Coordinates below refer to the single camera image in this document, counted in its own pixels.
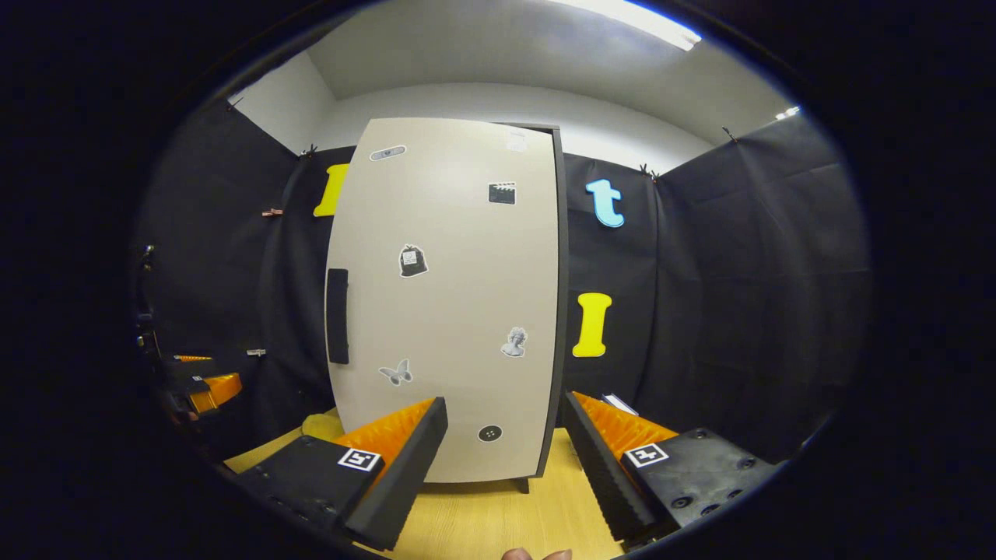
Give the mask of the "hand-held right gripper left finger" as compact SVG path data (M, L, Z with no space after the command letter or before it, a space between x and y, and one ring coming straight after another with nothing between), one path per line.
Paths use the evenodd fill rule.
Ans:
M395 548L448 428L446 401L427 398L337 437L307 429L234 482L310 534Z

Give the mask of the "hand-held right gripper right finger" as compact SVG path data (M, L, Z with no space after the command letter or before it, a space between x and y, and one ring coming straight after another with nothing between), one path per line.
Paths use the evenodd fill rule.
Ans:
M754 492L779 471L711 429L673 432L577 391L563 426L612 538L648 545Z

